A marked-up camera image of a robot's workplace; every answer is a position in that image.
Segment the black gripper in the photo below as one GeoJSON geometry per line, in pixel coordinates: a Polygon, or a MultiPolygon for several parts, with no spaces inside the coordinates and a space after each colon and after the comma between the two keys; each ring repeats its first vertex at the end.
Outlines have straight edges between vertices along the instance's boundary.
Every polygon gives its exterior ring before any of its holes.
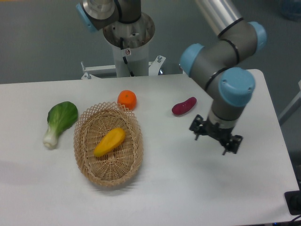
{"type": "Polygon", "coordinates": [[[205,121],[199,114],[192,121],[189,130],[195,135],[195,140],[199,136],[209,136],[224,147],[223,155],[226,153],[237,154],[239,146],[243,140],[240,135],[232,135],[235,126],[235,121],[225,121],[220,119],[210,119],[205,121]]]}

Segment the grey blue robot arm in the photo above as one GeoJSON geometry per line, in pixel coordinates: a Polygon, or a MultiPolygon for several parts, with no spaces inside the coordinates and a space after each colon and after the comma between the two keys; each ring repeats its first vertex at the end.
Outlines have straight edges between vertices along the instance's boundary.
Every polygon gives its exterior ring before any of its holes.
{"type": "MultiPolygon", "coordinates": [[[[236,153],[243,138],[232,131],[255,89],[252,74],[238,64],[266,45],[267,34],[261,24],[245,21],[230,0],[196,4],[219,40],[209,48],[192,44],[180,57],[183,72],[213,100],[208,117],[197,115],[190,130],[217,140],[225,152],[236,153]]],[[[153,38],[155,26],[141,11],[139,0],[81,0],[76,9],[87,29],[102,31],[117,51],[118,77],[150,74],[148,54],[141,48],[153,38]]]]}

